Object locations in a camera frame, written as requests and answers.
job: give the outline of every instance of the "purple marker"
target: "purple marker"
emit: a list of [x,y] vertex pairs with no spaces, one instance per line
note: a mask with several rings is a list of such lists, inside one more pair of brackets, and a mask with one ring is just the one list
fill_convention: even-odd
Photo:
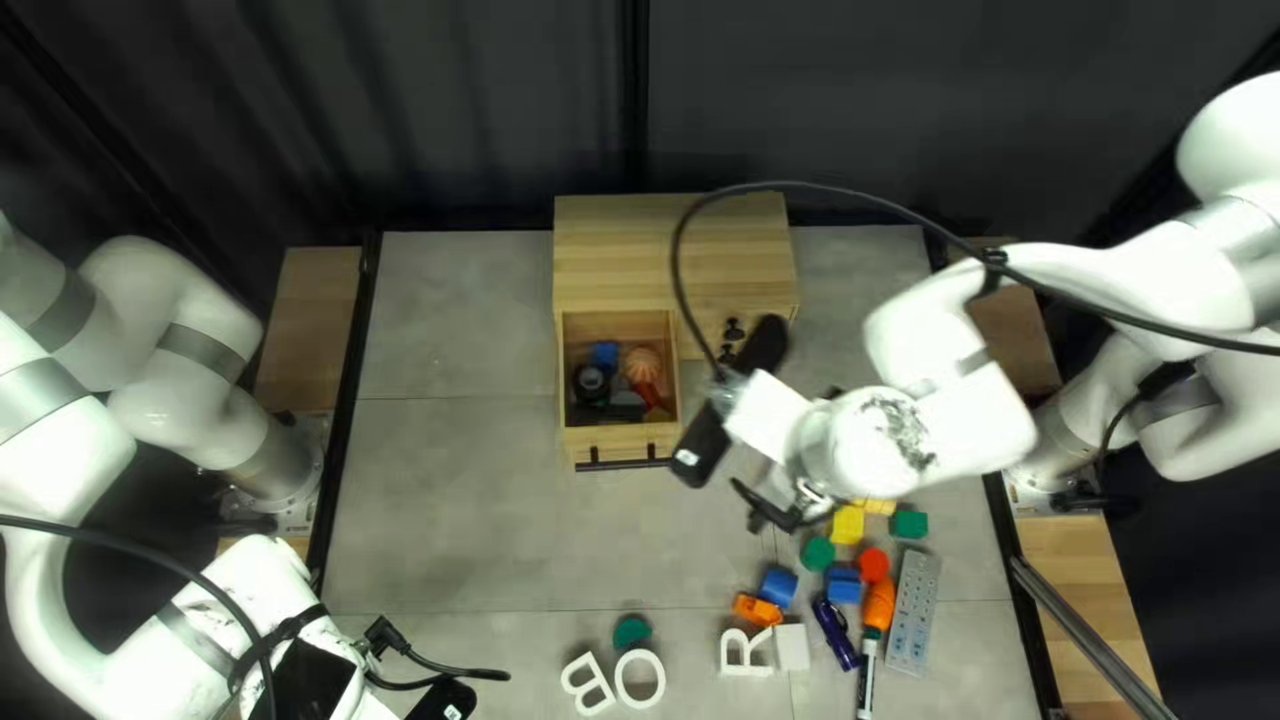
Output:
[[854,667],[858,667],[858,651],[854,650],[854,643],[846,634],[849,623],[845,621],[845,616],[840,610],[828,602],[826,597],[818,596],[813,601],[813,614],[818,618],[818,624],[822,625],[822,633],[827,635],[827,644],[836,653],[840,669],[849,673]]

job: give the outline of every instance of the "gray remote control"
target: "gray remote control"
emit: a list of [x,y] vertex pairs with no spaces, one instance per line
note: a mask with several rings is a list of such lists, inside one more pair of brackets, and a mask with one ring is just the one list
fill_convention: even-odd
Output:
[[938,601],[942,560],[916,550],[902,556],[897,578],[897,606],[888,630],[884,666],[916,678],[924,676],[929,651],[929,625]]

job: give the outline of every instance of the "green block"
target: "green block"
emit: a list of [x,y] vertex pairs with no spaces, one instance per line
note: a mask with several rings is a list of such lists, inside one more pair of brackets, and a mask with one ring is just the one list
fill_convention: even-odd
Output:
[[648,623],[639,618],[627,618],[618,623],[617,629],[613,630],[613,650],[622,650],[630,644],[649,639],[652,634],[653,628]]
[[814,573],[824,571],[835,561],[836,546],[831,544],[831,541],[822,536],[809,538],[809,542],[804,543],[804,550],[800,552],[800,564],[806,570]]
[[929,516],[915,510],[899,510],[888,523],[893,537],[920,539],[929,534]]

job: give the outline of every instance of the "yellow block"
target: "yellow block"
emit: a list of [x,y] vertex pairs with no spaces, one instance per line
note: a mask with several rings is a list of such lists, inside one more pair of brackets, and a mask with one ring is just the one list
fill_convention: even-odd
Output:
[[858,500],[850,500],[849,505],[854,507],[861,507],[864,512],[874,512],[877,515],[892,515],[897,512],[896,500],[876,500],[874,497],[859,497]]
[[836,512],[836,523],[831,529],[831,542],[836,544],[858,544],[863,539],[861,507],[845,506]]

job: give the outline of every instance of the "black curtain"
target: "black curtain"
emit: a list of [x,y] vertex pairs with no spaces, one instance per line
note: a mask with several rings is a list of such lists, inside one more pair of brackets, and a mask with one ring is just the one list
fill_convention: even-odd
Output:
[[820,179],[1070,242],[1280,5],[9,0],[5,17],[46,58],[0,42],[0,206],[72,261],[146,232],[265,311],[285,247],[549,227],[567,192]]
[[554,195],[623,187],[620,15],[595,0],[12,0],[0,208],[73,263],[148,233],[260,313],[289,246],[547,227]]

